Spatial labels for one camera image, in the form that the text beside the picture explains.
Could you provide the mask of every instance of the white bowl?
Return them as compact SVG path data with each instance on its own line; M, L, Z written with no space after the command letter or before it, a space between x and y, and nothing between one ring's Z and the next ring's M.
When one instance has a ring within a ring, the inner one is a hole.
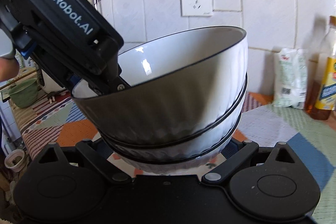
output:
M15 149L11 153L9 153L5 158L5 167L8 169L11 169L13 172L18 173L22 170L23 167L25 167L26 164L26 153L22 149ZM13 165L13 160L15 160L16 157L21 157L21 160Z
M214 144L219 143L236 123L241 114L247 81L241 90L241 93L231 108L213 124L200 130L185 140L179 140L178 144L170 143L161 146L123 146L109 141L105 136L105 141L111 146L116 153L122 153L139 160L150 161L174 161L192 157L201 154L203 151L210 149Z
M135 168L143 170L145 172L154 173L154 174L164 175L167 173L171 173L172 171L199 167L201 165L206 164L207 162L209 162L209 160L211 160L212 158L216 157L219 153L221 153L221 151L224 149L224 147L226 147L226 145L231 140L233 134L235 133L235 130L238 126L240 118L241 118L241 114L239 115L237 121L235 122L235 124L233 125L233 127L231 128L227 136L222 138L220 143L218 143L217 145L209 149L209 152L205 152L204 154L198 157L191 157L191 159L189 160L185 159L185 160L175 161L171 163L162 162L160 164L157 164L157 163L150 163L150 162L139 162L138 160L129 159L119 153L117 154L126 163L134 166Z
M132 87L74 100L102 136L127 145L174 142L206 128L237 99L247 69L246 32L219 26L147 42L118 56Z

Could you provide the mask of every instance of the screw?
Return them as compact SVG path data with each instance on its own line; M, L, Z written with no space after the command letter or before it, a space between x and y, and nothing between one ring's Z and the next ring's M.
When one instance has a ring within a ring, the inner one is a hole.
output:
M222 176L218 173L207 173L205 174L204 178L209 181L217 181L222 178Z
M124 90L125 89L125 86L123 84L120 84L118 85L117 87L117 90L120 91L120 90Z

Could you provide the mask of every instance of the electrical outlet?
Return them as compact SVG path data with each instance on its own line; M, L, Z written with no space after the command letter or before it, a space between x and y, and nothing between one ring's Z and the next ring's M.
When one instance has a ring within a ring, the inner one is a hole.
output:
M182 16L209 17L213 15L212 0L181 0Z

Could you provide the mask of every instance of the bottle label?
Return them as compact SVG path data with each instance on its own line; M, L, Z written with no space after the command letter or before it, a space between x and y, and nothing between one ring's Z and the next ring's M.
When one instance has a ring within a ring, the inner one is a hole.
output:
M332 110L336 101L336 58L327 58L320 93L315 103L317 109Z

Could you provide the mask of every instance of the green colander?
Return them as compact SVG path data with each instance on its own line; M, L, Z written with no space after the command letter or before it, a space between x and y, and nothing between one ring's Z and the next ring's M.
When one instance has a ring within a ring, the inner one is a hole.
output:
M37 100L36 80L36 78L24 80L9 90L10 98L19 108L28 107Z

